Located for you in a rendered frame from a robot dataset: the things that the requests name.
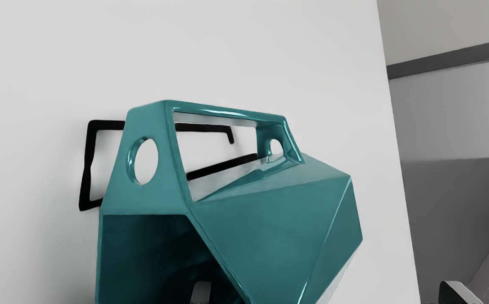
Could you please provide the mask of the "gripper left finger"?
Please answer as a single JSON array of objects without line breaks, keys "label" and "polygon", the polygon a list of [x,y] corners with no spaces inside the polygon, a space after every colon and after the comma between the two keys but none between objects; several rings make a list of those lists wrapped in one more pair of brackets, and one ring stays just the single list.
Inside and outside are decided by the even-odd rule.
[{"label": "gripper left finger", "polygon": [[190,304],[210,304],[211,302],[211,281],[198,281],[194,284]]}]

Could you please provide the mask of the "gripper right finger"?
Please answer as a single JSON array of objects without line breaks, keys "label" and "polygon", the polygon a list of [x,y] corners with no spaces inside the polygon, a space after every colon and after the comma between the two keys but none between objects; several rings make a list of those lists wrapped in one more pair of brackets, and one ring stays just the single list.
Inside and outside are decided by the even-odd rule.
[{"label": "gripper right finger", "polygon": [[471,290],[459,281],[441,281],[438,304],[484,304]]}]

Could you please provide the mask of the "teal faceted mug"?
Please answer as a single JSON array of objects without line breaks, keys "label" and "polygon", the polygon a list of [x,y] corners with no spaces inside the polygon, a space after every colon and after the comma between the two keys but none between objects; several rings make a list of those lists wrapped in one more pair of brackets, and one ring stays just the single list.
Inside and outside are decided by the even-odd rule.
[{"label": "teal faceted mug", "polygon": [[[175,123],[252,127],[257,152],[186,172]],[[280,115],[175,100],[128,111],[98,220],[95,304],[319,304],[362,242],[350,175]]]}]

